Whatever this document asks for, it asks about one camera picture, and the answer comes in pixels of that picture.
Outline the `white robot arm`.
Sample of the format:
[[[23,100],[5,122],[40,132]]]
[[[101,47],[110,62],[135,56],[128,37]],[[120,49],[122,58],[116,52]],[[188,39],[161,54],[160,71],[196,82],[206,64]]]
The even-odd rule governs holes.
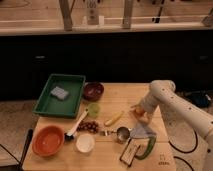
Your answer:
[[[153,114],[163,103],[180,114],[197,133],[213,147],[213,116],[175,94],[175,83],[171,80],[154,80],[148,93],[135,105],[133,111],[138,117]]]

